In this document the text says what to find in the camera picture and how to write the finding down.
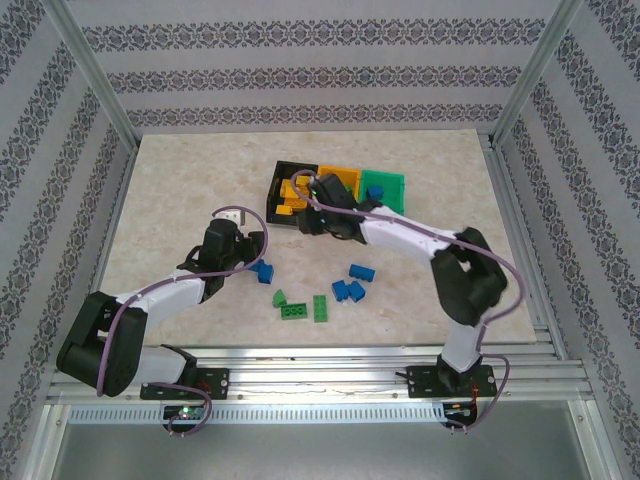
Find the aluminium front rail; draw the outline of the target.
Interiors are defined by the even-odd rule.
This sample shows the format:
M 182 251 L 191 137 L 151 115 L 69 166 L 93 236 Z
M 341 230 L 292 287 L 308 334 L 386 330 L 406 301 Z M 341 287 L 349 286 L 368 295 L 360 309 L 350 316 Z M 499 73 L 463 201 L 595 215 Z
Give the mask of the aluminium front rail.
M 339 403 L 408 398 L 400 372 L 430 365 L 438 345 L 384 347 L 192 348 L 199 365 L 228 369 L 228 398 L 242 403 Z M 534 344 L 490 344 L 485 363 L 507 382 L 505 400 L 593 396 L 584 364 L 556 351 L 541 332 Z

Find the green plastic container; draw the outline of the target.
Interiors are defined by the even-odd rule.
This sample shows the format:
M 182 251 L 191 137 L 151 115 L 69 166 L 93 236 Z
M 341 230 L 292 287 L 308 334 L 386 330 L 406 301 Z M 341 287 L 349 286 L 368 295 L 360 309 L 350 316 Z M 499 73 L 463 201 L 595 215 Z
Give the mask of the green plastic container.
M 363 170 L 359 187 L 359 201 L 369 198 L 370 190 L 381 190 L 382 196 L 376 198 L 395 213 L 405 213 L 405 178 L 402 174 L 375 170 Z

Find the circuit board with green light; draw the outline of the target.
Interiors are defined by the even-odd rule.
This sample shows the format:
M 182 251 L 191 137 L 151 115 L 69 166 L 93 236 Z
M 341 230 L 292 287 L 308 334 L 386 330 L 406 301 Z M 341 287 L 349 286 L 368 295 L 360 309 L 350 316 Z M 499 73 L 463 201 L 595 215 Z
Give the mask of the circuit board with green light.
M 200 421 L 206 410 L 198 406 L 166 406 L 163 411 L 163 419 L 169 421 L 177 419 L 179 421 Z

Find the black plastic container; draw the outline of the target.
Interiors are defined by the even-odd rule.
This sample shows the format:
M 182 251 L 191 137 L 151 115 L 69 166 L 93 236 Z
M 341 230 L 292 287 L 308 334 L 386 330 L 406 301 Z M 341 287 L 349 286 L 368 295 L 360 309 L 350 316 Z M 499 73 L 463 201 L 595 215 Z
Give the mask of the black plastic container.
M 276 212 L 279 205 L 284 204 L 284 198 L 280 195 L 283 180 L 290 180 L 300 170 L 318 171 L 316 164 L 300 163 L 278 160 L 274 167 L 271 184 L 266 197 L 266 222 L 273 225 L 296 227 L 296 212 L 291 215 L 282 215 Z

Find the yellow plastic container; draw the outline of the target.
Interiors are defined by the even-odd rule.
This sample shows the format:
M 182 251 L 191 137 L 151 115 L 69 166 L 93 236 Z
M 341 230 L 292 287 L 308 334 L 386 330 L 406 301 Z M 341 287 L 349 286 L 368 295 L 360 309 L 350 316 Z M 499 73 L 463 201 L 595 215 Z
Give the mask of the yellow plastic container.
M 353 188 L 353 196 L 355 200 L 358 201 L 360 197 L 360 183 L 361 183 L 362 171 L 359 169 L 330 166 L 330 165 L 320 165 L 318 167 L 317 174 L 319 176 L 323 176 L 331 173 L 336 174 L 344 186 L 350 185 Z

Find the aluminium side rail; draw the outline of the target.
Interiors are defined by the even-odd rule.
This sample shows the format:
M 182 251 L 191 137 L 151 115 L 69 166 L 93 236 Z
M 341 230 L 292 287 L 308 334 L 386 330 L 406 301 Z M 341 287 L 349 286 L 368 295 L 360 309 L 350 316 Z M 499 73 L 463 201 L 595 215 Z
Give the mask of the aluminium side rail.
M 116 395 L 122 390 L 110 387 L 101 372 L 105 340 L 99 333 L 109 330 L 118 306 L 111 295 L 100 293 L 98 288 L 136 156 L 132 153 L 118 165 L 118 183 L 110 205 L 96 202 L 96 181 L 83 196 L 38 330 L 47 349 L 43 357 L 55 358 L 60 372 L 100 395 Z
M 516 192 L 501 152 L 496 150 L 489 135 L 478 135 L 487 171 L 505 226 L 516 266 L 526 281 L 526 305 L 535 327 L 546 327 L 559 360 L 577 360 L 569 354 L 562 339 L 551 297 L 544 284 L 534 248 L 526 228 Z

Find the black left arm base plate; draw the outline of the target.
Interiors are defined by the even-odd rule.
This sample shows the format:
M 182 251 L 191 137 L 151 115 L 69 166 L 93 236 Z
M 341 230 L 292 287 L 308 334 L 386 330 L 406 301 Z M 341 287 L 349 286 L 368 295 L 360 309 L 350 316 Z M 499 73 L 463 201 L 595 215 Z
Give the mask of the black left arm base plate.
M 158 382 L 143 384 L 140 389 L 142 400 L 196 401 L 225 400 L 228 395 L 229 370 L 226 368 L 189 368 L 171 388 L 160 386 Z

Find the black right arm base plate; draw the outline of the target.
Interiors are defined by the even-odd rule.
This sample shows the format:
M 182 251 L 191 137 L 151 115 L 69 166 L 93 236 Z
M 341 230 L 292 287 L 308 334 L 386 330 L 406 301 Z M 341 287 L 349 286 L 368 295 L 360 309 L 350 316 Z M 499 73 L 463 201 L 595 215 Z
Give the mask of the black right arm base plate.
M 435 365 L 409 366 L 406 375 L 410 398 L 466 398 L 474 394 L 489 398 L 497 393 L 495 375 L 489 365 L 480 365 L 464 374 Z

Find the aluminium frame post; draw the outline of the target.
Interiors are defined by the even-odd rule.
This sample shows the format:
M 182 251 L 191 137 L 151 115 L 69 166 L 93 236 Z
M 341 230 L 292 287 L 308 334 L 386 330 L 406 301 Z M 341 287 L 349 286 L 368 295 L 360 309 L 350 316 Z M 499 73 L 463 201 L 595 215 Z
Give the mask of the aluminium frame post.
M 557 8 L 542 31 L 539 42 L 516 82 L 513 92 L 510 94 L 494 128 L 487 136 L 487 145 L 490 150 L 495 150 L 504 142 L 583 3 L 584 0 L 558 1 Z
M 66 0 L 41 2 L 127 150 L 137 152 L 141 140 Z

